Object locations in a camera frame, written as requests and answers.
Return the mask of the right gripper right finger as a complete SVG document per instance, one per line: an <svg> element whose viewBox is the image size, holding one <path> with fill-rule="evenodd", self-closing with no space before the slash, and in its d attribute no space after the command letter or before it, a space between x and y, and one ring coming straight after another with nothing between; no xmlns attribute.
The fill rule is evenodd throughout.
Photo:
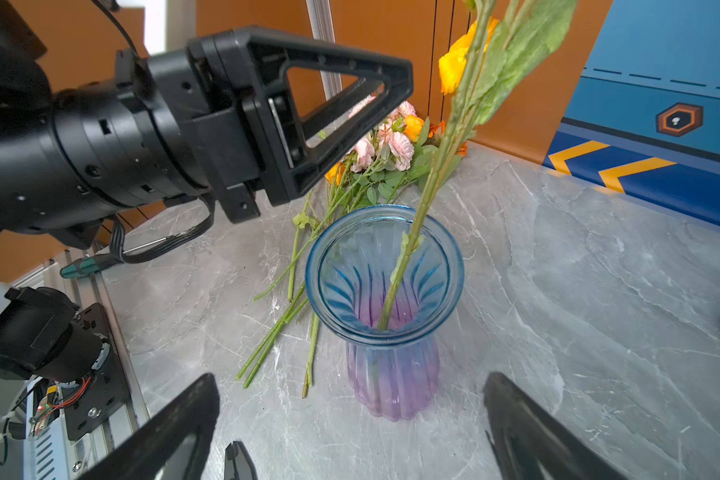
<svg viewBox="0 0 720 480"><path fill-rule="evenodd" d="M487 436L504 479L624 477L503 373L489 374L483 395Z"/></svg>

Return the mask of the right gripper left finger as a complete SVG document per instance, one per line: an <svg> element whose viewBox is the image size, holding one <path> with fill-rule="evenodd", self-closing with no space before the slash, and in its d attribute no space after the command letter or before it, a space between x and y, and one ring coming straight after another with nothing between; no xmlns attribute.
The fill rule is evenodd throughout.
<svg viewBox="0 0 720 480"><path fill-rule="evenodd" d="M220 411L215 377L201 375L84 479L199 479Z"/></svg>

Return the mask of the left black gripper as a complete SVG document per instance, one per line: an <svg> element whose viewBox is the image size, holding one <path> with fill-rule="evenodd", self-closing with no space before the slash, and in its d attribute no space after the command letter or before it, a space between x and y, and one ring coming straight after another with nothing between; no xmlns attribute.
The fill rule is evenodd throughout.
<svg viewBox="0 0 720 480"><path fill-rule="evenodd" d="M353 83L299 113L288 74L336 73ZM163 138L180 143L228 219L259 214L258 190L279 206L304 196L364 134L414 90L412 63L262 27L198 38L180 50L139 59L119 52L122 103L143 107L159 95L177 124Z"/></svg>

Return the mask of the blue purple glass vase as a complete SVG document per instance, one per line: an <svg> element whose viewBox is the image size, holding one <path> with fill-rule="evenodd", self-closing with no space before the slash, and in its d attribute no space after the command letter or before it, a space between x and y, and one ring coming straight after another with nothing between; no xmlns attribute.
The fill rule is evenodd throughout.
<svg viewBox="0 0 720 480"><path fill-rule="evenodd" d="M416 213L400 205L354 211L313 244L306 292L319 320L346 343L348 380L376 417L410 420L439 389L436 330L464 285L461 250L425 219L406 267L399 261Z"/></svg>

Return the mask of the yellow poppy flower stem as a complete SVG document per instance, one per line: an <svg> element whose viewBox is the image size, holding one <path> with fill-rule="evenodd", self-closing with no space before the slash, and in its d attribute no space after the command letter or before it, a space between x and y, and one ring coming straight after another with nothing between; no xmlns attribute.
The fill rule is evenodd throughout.
<svg viewBox="0 0 720 480"><path fill-rule="evenodd" d="M392 308L414 252L423 243L421 230L428 210L457 150L487 123L512 91L562 45L572 23L576 1L511 1L503 17L493 16L494 1L468 1L474 26L465 35L464 69L453 90L445 138L436 154L409 230L392 271L377 328L389 328Z"/></svg>

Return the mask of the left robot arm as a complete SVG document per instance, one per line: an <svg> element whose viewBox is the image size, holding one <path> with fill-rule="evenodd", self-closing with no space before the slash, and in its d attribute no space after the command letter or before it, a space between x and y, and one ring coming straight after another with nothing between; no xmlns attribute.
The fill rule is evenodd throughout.
<svg viewBox="0 0 720 480"><path fill-rule="evenodd" d="M0 1L0 232L85 249L107 217L202 199L229 221L304 196L414 89L408 60L256 26L53 92L45 46Z"/></svg>

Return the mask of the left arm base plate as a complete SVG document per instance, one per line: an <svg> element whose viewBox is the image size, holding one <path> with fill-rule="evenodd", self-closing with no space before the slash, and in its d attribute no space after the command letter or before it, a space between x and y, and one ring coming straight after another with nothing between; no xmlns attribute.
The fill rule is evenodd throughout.
<svg viewBox="0 0 720 480"><path fill-rule="evenodd" d="M105 307L79 312L62 334L56 357L37 375L57 385L54 400L37 415L37 436L61 418L67 438L77 441L101 426L130 397Z"/></svg>

